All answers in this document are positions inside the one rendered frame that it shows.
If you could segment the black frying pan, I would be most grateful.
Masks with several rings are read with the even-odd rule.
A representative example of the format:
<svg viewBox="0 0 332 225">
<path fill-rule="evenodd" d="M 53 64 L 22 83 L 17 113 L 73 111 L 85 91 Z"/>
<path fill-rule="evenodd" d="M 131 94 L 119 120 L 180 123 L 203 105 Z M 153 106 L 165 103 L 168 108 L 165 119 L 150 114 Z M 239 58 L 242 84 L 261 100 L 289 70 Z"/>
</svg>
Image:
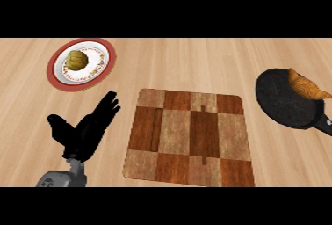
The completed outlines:
<svg viewBox="0 0 332 225">
<path fill-rule="evenodd" d="M 332 119 L 324 114 L 324 101 L 302 98 L 287 82 L 287 69 L 267 69 L 255 81 L 256 102 L 267 116 L 295 129 L 315 128 L 332 136 Z"/>
</svg>

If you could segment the golden brown croissant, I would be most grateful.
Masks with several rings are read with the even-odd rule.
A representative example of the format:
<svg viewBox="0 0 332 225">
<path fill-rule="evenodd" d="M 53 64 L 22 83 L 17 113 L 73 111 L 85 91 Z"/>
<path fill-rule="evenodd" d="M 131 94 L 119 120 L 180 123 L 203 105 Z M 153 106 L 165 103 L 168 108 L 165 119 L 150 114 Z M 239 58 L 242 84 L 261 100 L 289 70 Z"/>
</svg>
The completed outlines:
<svg viewBox="0 0 332 225">
<path fill-rule="evenodd" d="M 312 100 L 332 98 L 332 94 L 321 91 L 312 81 L 301 76 L 293 69 L 287 69 L 287 82 L 293 92 L 302 98 Z"/>
</svg>

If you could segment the red-rimmed white plate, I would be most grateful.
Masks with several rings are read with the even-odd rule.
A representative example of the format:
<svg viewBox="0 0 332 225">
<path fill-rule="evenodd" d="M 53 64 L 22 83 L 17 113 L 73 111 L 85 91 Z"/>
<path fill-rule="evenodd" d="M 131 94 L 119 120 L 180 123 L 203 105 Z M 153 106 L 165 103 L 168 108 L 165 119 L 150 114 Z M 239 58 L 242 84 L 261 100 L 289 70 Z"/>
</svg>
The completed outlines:
<svg viewBox="0 0 332 225">
<path fill-rule="evenodd" d="M 113 46 L 104 39 L 72 40 L 48 59 L 48 83 L 60 91 L 87 90 L 109 75 L 115 58 Z"/>
</svg>

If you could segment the checkered wooden cutting board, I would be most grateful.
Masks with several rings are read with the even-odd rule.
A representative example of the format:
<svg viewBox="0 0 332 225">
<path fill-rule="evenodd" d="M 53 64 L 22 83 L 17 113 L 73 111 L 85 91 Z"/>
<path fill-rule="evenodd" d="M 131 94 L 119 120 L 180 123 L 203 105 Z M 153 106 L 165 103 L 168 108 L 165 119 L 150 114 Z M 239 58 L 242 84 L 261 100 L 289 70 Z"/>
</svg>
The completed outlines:
<svg viewBox="0 0 332 225">
<path fill-rule="evenodd" d="M 240 97 L 143 89 L 122 176 L 200 186 L 252 186 Z"/>
</svg>

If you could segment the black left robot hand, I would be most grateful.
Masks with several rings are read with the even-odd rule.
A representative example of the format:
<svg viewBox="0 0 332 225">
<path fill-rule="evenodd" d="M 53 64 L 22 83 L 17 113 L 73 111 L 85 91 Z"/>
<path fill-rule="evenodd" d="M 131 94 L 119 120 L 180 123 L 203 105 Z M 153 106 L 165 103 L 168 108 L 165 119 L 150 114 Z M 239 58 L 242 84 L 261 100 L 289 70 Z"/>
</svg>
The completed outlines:
<svg viewBox="0 0 332 225">
<path fill-rule="evenodd" d="M 119 109 L 116 92 L 109 91 L 93 112 L 82 117 L 75 127 L 59 115 L 47 116 L 51 138 L 65 147 L 65 159 L 75 159 L 84 163 L 91 158 Z"/>
</svg>

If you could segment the yellow-green round fruit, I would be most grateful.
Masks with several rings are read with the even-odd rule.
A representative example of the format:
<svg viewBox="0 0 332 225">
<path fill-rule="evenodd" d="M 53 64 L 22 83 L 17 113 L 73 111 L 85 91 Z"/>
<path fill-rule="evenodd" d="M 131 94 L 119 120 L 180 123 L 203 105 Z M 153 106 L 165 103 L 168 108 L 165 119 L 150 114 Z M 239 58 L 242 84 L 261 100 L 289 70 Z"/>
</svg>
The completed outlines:
<svg viewBox="0 0 332 225">
<path fill-rule="evenodd" d="M 85 68 L 88 64 L 88 56 L 78 50 L 72 50 L 66 57 L 68 69 L 76 71 Z"/>
</svg>

